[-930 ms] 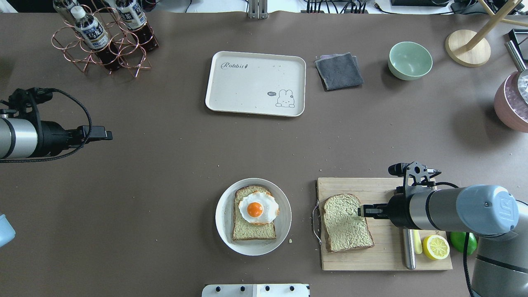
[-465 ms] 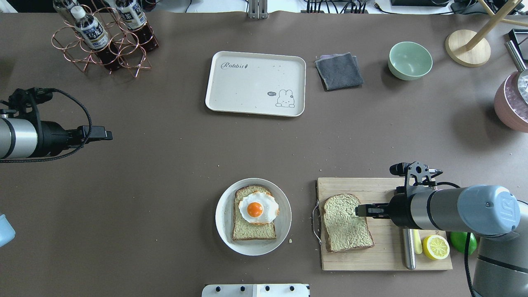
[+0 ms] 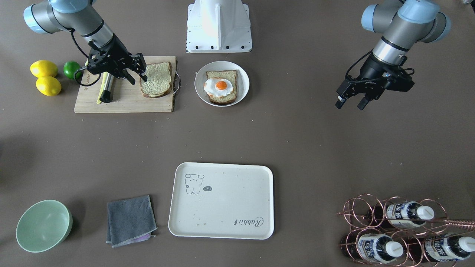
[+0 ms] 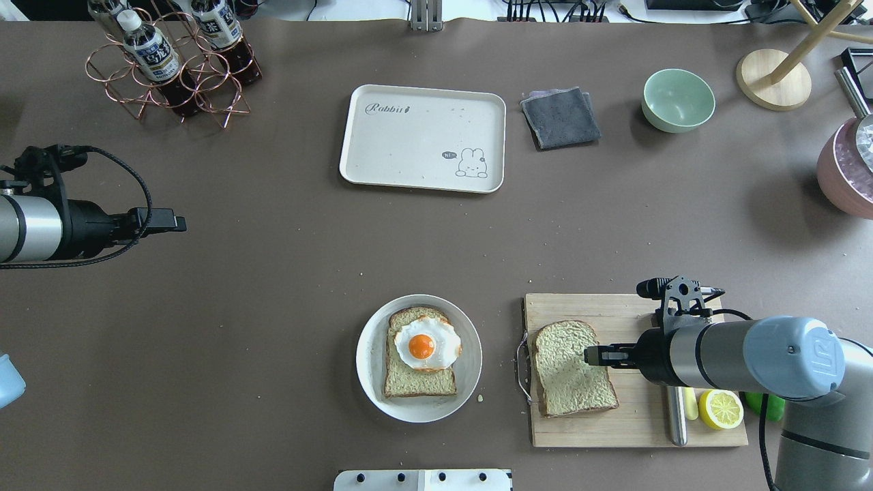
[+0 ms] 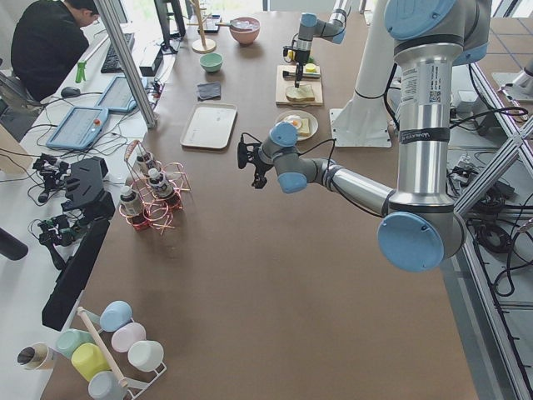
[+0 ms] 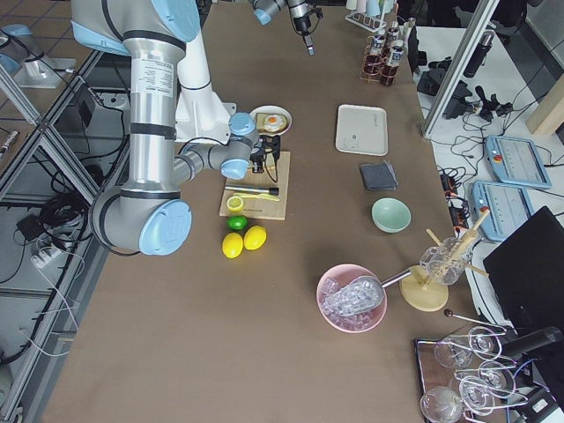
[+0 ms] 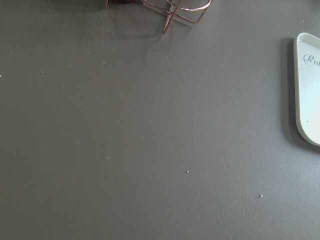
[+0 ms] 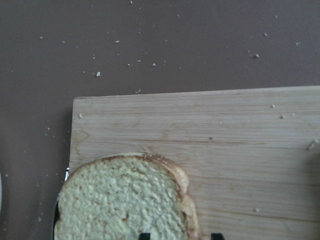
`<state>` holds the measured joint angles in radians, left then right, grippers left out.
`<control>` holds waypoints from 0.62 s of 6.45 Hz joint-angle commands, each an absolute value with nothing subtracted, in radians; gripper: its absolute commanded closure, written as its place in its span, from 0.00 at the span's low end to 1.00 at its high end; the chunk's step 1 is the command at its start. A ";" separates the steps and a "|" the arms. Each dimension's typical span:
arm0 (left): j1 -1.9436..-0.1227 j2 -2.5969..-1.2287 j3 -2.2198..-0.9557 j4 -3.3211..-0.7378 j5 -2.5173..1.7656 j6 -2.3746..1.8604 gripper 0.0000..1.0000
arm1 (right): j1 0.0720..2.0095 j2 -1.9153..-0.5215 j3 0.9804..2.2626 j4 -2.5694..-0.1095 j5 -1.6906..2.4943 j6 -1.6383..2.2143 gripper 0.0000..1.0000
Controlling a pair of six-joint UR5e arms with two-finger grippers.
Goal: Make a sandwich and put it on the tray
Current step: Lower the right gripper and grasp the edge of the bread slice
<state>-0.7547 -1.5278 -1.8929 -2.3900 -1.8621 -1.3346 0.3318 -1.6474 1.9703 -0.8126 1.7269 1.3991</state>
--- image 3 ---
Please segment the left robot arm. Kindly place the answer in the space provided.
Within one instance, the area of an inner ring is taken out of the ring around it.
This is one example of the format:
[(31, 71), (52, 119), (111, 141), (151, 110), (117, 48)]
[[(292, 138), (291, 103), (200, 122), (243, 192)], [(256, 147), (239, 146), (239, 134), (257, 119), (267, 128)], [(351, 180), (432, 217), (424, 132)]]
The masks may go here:
[(358, 103), (363, 110), (385, 90), (407, 92), (414, 86), (412, 68), (403, 68), (407, 52), (417, 42), (432, 43), (443, 39), (450, 32), (452, 22), (431, 0), (385, 0), (373, 4), (363, 12), (364, 29), (381, 33), (374, 49), (367, 52), (359, 75), (352, 78), (346, 73), (337, 89), (336, 107), (342, 108), (347, 99), (360, 93)]

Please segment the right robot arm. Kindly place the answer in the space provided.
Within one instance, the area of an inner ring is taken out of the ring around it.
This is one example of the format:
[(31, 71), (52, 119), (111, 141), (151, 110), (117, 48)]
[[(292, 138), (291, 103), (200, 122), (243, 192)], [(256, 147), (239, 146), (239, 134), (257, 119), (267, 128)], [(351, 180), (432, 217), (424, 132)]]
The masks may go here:
[(130, 69), (147, 81), (144, 56), (131, 54), (92, 4), (91, 0), (44, 0), (26, 7), (23, 17), (29, 28), (39, 34), (78, 32), (91, 47), (85, 66), (89, 73), (108, 72), (135, 84), (127, 72)]

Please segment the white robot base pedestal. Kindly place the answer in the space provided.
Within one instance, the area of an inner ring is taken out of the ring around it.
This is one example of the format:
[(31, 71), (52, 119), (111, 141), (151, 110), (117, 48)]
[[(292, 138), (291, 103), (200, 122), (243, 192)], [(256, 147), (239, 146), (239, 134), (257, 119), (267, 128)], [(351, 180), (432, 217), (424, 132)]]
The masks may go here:
[(252, 50), (249, 7), (241, 0), (196, 0), (188, 5), (188, 53)]

